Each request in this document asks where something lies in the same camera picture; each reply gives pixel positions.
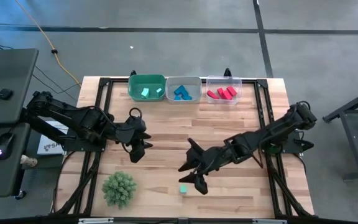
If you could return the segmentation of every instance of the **green spiky ball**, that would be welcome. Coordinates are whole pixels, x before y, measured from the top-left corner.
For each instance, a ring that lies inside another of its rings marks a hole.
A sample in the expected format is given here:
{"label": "green spiky ball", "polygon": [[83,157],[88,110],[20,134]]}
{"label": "green spiky ball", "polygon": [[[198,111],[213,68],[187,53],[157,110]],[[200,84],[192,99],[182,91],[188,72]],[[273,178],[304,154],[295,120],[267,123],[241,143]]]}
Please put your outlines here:
{"label": "green spiky ball", "polygon": [[136,183],[134,178],[123,171],[115,172],[104,181],[102,191],[107,205],[117,205],[119,209],[128,206],[129,201],[134,197]]}

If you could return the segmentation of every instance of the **small green cube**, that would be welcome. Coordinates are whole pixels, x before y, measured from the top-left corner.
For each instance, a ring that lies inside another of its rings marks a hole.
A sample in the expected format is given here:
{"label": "small green cube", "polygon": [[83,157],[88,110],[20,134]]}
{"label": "small green cube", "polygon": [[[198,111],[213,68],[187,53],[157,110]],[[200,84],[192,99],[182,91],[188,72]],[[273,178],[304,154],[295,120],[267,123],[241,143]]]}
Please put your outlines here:
{"label": "small green cube", "polygon": [[162,89],[161,89],[161,88],[158,88],[158,90],[157,90],[157,96],[161,96],[161,94],[162,94]]}
{"label": "small green cube", "polygon": [[148,97],[149,97],[149,93],[150,93],[150,91],[149,91],[149,89],[148,88],[143,88],[143,91],[142,91],[142,98],[143,99],[147,99]]}
{"label": "small green cube", "polygon": [[180,186],[180,193],[181,193],[181,194],[187,193],[187,187],[186,187],[186,185],[182,184],[182,185]]}

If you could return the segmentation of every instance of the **gray floor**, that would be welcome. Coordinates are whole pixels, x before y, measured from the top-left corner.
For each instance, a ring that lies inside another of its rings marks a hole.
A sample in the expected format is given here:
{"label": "gray floor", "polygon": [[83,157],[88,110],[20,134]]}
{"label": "gray floor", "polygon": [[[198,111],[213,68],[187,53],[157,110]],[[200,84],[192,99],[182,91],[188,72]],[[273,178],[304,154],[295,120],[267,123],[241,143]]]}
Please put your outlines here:
{"label": "gray floor", "polygon": [[[21,0],[44,26],[175,27],[255,29],[252,0]],[[266,29],[358,30],[358,0],[259,0]],[[0,0],[0,24],[32,25],[14,1]],[[162,73],[166,76],[222,74],[266,77],[258,34],[49,32],[62,63],[85,75]],[[307,100],[321,118],[358,95],[358,35],[266,35],[273,75],[284,78],[291,103]],[[0,44],[38,48],[37,65],[63,87],[73,80],[55,63],[40,32],[0,31]],[[43,81],[51,84],[34,72]],[[47,90],[32,80],[29,93]],[[69,93],[78,96],[78,88]],[[64,94],[57,99],[75,103]],[[319,120],[305,138],[316,147],[305,153],[314,210],[324,218],[358,221],[358,181],[341,176],[356,165],[342,124]],[[28,172],[21,201],[0,198],[0,218],[48,212],[57,170]]]}

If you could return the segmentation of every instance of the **robotic arm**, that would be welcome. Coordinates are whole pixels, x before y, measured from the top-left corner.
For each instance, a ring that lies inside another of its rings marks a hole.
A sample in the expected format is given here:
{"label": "robotic arm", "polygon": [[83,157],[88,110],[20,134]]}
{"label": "robotic arm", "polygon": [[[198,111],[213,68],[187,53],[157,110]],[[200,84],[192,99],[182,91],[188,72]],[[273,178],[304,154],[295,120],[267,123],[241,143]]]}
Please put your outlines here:
{"label": "robotic arm", "polygon": [[[133,111],[138,111],[140,115],[132,115]],[[47,124],[39,116],[53,118],[69,127],[68,134]],[[66,151],[103,150],[105,140],[110,139],[116,144],[122,144],[129,153],[131,162],[138,162],[145,154],[144,149],[152,147],[151,144],[144,142],[144,139],[151,136],[145,133],[146,125],[138,108],[129,111],[129,117],[125,122],[115,123],[113,115],[96,106],[76,108],[53,99],[49,92],[36,91],[27,108],[23,110],[21,120],[64,146]],[[132,146],[132,151],[129,152],[126,146]]]}
{"label": "robotic arm", "polygon": [[[182,172],[189,169],[194,169],[194,171],[180,179],[179,182],[192,183],[199,192],[207,194],[208,187],[204,175],[208,175],[213,170],[218,171],[220,167],[231,162],[235,164],[243,162],[252,157],[253,152],[257,149],[264,149],[265,152],[269,152],[270,149],[281,148],[291,132],[296,129],[311,129],[316,120],[316,117],[310,111],[309,104],[301,101],[291,105],[282,118],[266,127],[257,131],[237,134],[224,140],[224,146],[211,147],[204,151],[194,140],[189,138],[191,147],[186,152],[186,163],[178,171]],[[269,162],[267,165],[268,168],[273,167]]]}

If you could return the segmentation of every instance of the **wooden tabletop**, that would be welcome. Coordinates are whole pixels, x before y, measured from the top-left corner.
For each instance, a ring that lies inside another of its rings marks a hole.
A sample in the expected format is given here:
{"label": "wooden tabletop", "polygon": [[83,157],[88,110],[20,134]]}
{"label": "wooden tabletop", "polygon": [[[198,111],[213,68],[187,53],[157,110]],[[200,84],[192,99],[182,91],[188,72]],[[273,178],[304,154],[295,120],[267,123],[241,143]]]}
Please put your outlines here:
{"label": "wooden tabletop", "polygon": [[[78,107],[94,105],[99,78],[84,77]],[[284,81],[272,78],[268,79],[268,85],[274,117],[278,119],[287,112],[289,106]],[[207,149],[222,146],[224,139],[237,133],[260,128],[253,86],[243,85],[242,92],[243,96],[237,105],[207,103],[205,87],[197,105],[171,105],[166,100],[139,103],[128,95],[126,83],[115,83],[109,109],[116,118],[115,122],[125,121],[132,107],[140,108],[147,126],[146,133],[152,136],[148,142],[154,147],[146,149],[145,156],[133,164],[120,144],[108,142],[99,167],[92,216],[272,218],[267,170],[261,169],[252,159],[238,165],[228,164],[219,172],[211,172],[206,177],[209,188],[207,195],[201,195],[192,184],[186,184],[187,194],[179,193],[178,179],[189,173],[178,172],[190,147],[187,138],[193,138]],[[83,152],[76,152],[65,164],[58,184],[58,209],[78,185],[83,157]],[[283,163],[288,187],[306,211],[313,213],[302,163],[288,154],[283,155]],[[108,207],[101,190],[104,180],[119,170],[132,175],[138,185],[129,207],[122,210]],[[82,200],[82,209],[85,207],[87,191],[88,187]],[[278,195],[280,208],[285,212],[280,190]]]}

